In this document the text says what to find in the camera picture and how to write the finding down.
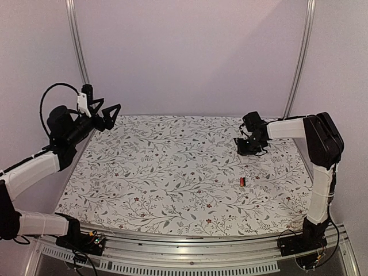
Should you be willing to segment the right aluminium frame post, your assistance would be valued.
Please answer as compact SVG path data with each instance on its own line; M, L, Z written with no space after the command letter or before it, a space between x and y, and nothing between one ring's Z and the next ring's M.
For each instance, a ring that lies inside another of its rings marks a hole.
M316 1L307 0L306 14L305 14L304 28L302 31L300 51L298 54L296 69L295 69L293 79L292 79L292 85L290 87L290 92L289 92L289 95L286 101L286 106L283 111L283 118L290 117L294 102L296 100L298 87L300 85L300 81L301 81L302 73L304 69L304 64L305 64L306 57L308 54L309 42L311 39L311 34L312 34L312 29L313 29L315 9L316 9Z

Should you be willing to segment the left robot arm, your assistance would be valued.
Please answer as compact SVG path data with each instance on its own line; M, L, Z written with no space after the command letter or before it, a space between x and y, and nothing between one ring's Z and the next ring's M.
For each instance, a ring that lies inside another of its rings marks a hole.
M86 241L77 219L63 214L42 214L17 210L15 199L40 180L63 171L74 160L76 146L89 133L111 130L121 109L120 104L102 110L102 99L94 100L96 108L82 114L61 105L54 108L47 119L51 129L49 145L13 167L1 172L1 239L12 240L18 236L55 235L74 250L81 249Z

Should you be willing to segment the left aluminium frame post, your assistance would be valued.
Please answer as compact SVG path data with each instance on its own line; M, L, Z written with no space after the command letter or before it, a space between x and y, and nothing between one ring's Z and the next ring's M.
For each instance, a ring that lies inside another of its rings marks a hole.
M82 40L78 29L78 20L76 15L75 1L66 0L66 12L70 27L71 40L74 47L76 62L83 84L90 83L90 78L87 72L87 65L83 54Z

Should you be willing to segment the red black battery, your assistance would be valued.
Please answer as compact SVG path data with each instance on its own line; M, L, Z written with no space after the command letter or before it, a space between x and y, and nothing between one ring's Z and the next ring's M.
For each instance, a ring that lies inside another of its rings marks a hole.
M245 177L240 178L240 186L241 187L245 187L245 185L246 185L246 179L245 179Z

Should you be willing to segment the floral patterned table mat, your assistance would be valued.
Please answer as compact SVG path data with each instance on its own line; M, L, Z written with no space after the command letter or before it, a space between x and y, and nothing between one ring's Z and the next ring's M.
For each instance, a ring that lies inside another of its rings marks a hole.
M299 230L312 181L294 141L240 156L233 139L241 122L121 116L91 138L56 210L83 223L166 235Z

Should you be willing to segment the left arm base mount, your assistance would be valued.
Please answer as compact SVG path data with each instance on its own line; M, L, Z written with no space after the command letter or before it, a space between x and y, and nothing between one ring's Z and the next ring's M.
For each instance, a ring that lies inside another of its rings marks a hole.
M102 256L106 243L103 233L92 231L90 233L68 233L56 238L56 245L70 250L79 250L85 254Z

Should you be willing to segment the aluminium frame post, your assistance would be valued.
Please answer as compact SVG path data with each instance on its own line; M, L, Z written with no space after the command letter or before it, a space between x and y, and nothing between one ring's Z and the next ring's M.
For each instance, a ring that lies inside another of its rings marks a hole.
M313 29L315 9L316 9L316 1L307 0L306 14L305 14L304 28L302 31L300 51L298 54L296 69L295 69L293 79L292 79L292 85L290 87L290 92L289 92L289 95L286 101L286 106L283 111L283 118L290 117L294 102L296 100L298 87L300 85L300 81L301 81L302 73L304 69L304 64L305 64L306 57L308 54L309 42L311 39L311 34L312 34L312 29Z
M70 27L71 40L74 47L76 62L83 84L90 83L90 78L87 72L87 65L83 54L82 40L78 29L78 20L76 15L75 1L66 0L66 12Z

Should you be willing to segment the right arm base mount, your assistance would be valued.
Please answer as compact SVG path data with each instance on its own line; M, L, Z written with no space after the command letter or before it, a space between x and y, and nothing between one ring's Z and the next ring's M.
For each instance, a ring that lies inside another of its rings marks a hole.
M327 246L327 240L325 236L318 237L317 239L304 239L302 234L296 234L293 231L287 229L292 234L279 235L277 240L277 247L281 252L281 256L289 256L300 254L303 252L322 249Z

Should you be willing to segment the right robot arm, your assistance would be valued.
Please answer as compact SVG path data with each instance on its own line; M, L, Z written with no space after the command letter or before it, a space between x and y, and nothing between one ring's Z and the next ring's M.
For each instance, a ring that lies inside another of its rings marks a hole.
M313 167L313 189L309 210L302 225L302 233L290 239L281 238L278 246L295 252L326 246L325 230L331 223L330 205L335 194L336 172L344 150L343 139L327 112L297 116L266 122L258 112L243 117L242 138L236 138L241 156L264 151L268 141L277 139L305 139Z

